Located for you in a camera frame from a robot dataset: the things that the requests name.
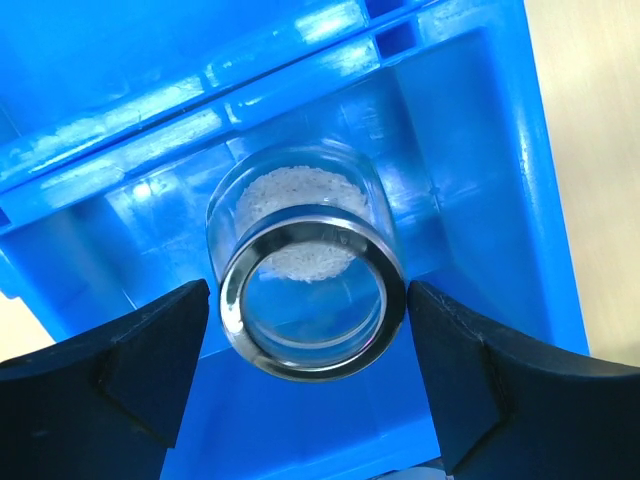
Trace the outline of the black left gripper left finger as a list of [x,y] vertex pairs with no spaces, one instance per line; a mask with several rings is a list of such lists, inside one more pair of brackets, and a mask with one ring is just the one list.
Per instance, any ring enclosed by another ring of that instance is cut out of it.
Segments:
[[157,479],[175,447],[209,315],[190,281],[1,364],[4,479]]

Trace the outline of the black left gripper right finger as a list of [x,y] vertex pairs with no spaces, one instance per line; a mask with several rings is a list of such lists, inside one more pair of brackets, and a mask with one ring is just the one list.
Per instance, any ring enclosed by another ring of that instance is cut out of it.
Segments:
[[422,282],[413,341],[447,474],[457,479],[635,479],[639,371],[487,318]]

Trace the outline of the glass jar with powder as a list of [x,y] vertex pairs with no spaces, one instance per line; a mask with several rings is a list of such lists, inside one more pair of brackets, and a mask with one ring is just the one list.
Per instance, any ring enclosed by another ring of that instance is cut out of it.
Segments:
[[353,375],[404,317],[396,228],[372,161],[335,141],[278,145],[234,166],[206,213],[222,329],[271,375]]

